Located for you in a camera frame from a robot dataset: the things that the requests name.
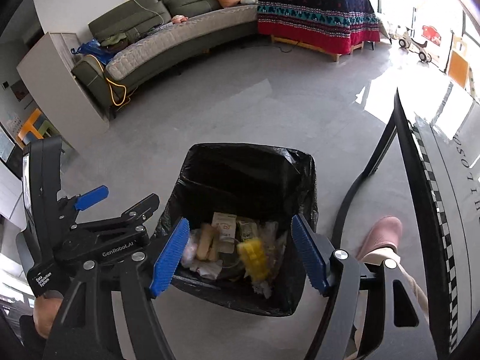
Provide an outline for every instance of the checkered border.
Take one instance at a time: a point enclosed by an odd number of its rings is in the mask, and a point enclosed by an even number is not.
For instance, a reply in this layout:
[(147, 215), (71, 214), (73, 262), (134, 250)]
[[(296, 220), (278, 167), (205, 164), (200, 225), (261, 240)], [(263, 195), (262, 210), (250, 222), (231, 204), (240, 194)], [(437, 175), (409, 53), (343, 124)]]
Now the checkered border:
[(450, 294), (450, 353), (457, 346), (458, 337), (458, 298), (457, 298), (457, 276), (455, 272), (455, 259), (453, 256), (452, 240), (450, 239), (450, 231), (448, 229), (447, 217), (443, 208), (442, 197), (438, 190), (437, 181), (433, 170), (431, 169), (430, 159), (420, 137), (417, 126), (410, 125), (413, 138), (417, 141), (419, 147), (420, 159), (423, 164), (425, 176), (431, 188), (431, 195), (437, 208), (437, 217), (442, 232), (443, 253), (445, 255), (445, 263), (448, 272), (448, 292)]

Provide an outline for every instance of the patterned tablecloth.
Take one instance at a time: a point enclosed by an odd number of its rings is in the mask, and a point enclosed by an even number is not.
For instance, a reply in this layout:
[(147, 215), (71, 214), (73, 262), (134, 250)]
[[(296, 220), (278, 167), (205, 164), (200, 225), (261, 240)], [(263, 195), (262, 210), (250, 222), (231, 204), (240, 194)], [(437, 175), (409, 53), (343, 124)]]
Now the patterned tablecloth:
[(380, 42), (369, 0), (258, 0), (258, 31), (349, 54), (364, 41)]

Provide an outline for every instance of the sofa seat cover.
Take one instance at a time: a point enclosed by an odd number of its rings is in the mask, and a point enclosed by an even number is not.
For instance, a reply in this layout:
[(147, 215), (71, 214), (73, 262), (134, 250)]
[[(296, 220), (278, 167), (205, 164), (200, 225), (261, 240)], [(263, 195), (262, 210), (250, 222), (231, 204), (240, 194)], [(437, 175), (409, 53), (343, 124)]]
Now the sofa seat cover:
[(106, 70), (114, 80), (123, 80), (145, 62), (180, 43), (256, 19), (257, 5), (241, 5), (195, 16), (131, 44), (113, 57)]

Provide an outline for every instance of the beige pants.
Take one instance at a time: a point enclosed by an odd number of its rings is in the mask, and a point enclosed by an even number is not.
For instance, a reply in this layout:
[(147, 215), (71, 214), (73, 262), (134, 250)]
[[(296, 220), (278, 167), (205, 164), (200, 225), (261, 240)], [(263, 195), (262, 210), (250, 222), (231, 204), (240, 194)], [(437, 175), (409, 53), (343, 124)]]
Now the beige pants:
[[(428, 299), (425, 293), (422, 291), (422, 289), (419, 287), (417, 282), (415, 281), (412, 276), (410, 276), (405, 269), (400, 265), (400, 256), (396, 254), (393, 249), (390, 247), (383, 247), (381, 249), (376, 249), (374, 251), (371, 251), (369, 254), (367, 254), (363, 259), (363, 263), (370, 263), (370, 264), (376, 264), (380, 265), (384, 260), (386, 259), (392, 259), (395, 261), (398, 265), (398, 268), (400, 268), (400, 271), (405, 275), (405, 278), (409, 282), (410, 286), (412, 287), (413, 293), (415, 297), (417, 298), (417, 301), (425, 315), (425, 318), (428, 323)], [(367, 307), (367, 291), (360, 291), (360, 294), (358, 296), (358, 302), (357, 302), (357, 314), (355, 316), (355, 326), (357, 327), (357, 331), (355, 333), (355, 345), (357, 348), (360, 347), (360, 340), (362, 338), (362, 332), (363, 332), (363, 325), (365, 323), (365, 310)], [(357, 357), (357, 352), (354, 354), (350, 355), (347, 357), (346, 360), (350, 359), (355, 359)]]

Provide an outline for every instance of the green cloth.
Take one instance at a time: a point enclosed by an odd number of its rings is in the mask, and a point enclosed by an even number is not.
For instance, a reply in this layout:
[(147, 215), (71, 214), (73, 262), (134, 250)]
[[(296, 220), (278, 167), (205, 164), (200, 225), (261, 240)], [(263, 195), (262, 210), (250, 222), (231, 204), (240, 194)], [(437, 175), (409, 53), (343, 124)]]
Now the green cloth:
[(118, 34), (112, 35), (109, 38), (106, 38), (102, 43), (100, 43), (100, 45), (102, 47), (111, 46), (113, 44), (117, 44), (118, 42), (120, 42), (120, 40), (123, 39), (127, 39), (127, 34), (124, 32), (120, 32)]

